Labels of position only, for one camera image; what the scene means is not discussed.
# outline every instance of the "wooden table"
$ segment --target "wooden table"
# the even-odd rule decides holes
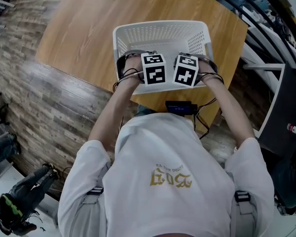
[[[116,82],[112,32],[115,27],[154,20],[198,20],[207,24],[214,61],[229,87],[234,75],[247,25],[215,0],[62,0],[48,24],[36,60],[112,91]],[[206,87],[136,95],[132,100],[165,112],[166,100],[192,101],[197,105],[212,99]],[[203,108],[210,125],[217,103]]]

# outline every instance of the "white t-shirt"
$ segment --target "white t-shirt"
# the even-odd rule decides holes
[[[96,186],[95,176],[108,161],[99,141],[80,149],[60,200],[63,236],[75,214],[73,201]],[[256,139],[247,139],[225,170],[203,148],[191,121],[172,114],[131,119],[120,131],[115,162],[103,178],[107,236],[228,237],[235,190],[255,197],[263,233],[273,216],[274,187]]]

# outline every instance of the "white plastic basket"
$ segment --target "white plastic basket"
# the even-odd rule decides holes
[[[146,87],[140,84],[134,94],[187,89],[172,83],[174,61],[180,52],[205,54],[212,60],[213,50],[207,25],[201,21],[167,20],[118,26],[113,31],[115,64],[120,56],[132,49],[162,53],[167,62],[167,83]],[[199,82],[195,87],[204,86]]]

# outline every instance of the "shoulder strap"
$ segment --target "shoulder strap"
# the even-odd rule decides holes
[[[230,237],[257,236],[257,206],[248,192],[236,191],[231,206]]]

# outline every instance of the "wooden floor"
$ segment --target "wooden floor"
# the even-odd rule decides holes
[[[34,60],[36,49],[60,0],[11,0],[14,8],[0,17],[0,92],[9,104],[9,127],[16,133],[22,153],[14,165],[27,175],[50,162],[61,172],[72,166],[76,153],[111,93],[87,84]],[[136,112],[130,102],[124,122]],[[234,141],[224,120],[217,117],[210,134],[202,140],[205,148],[223,164],[233,152]],[[114,144],[110,149],[113,159]],[[64,178],[53,189],[61,190]],[[60,192],[51,192],[59,198]]]

